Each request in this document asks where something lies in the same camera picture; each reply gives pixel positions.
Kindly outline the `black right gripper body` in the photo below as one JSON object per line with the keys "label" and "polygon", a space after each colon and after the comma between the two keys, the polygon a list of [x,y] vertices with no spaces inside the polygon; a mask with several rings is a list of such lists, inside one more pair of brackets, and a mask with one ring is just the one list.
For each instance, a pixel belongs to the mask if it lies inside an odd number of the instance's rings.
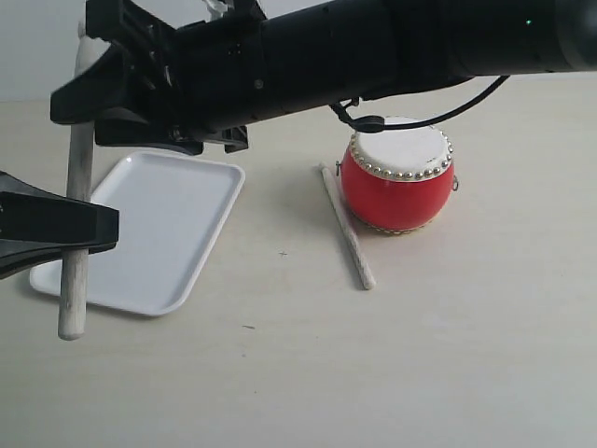
{"label": "black right gripper body", "polygon": [[146,122],[171,133],[219,144],[226,152],[248,147],[248,131],[221,113],[236,110],[250,78],[243,40],[266,15],[257,1],[208,1],[209,21],[173,28],[133,1],[89,1],[88,36],[120,48],[154,82]]}

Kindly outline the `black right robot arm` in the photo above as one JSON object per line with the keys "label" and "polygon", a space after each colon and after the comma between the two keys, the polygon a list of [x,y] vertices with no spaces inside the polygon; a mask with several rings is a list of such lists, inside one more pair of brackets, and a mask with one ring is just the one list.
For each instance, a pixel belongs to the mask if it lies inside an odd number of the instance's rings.
{"label": "black right robot arm", "polygon": [[199,155],[248,146],[249,124],[321,106],[494,77],[596,68],[592,1],[330,1],[268,18],[214,1],[174,28],[131,1],[89,1],[85,32],[107,51],[50,98],[60,125],[102,147]]}

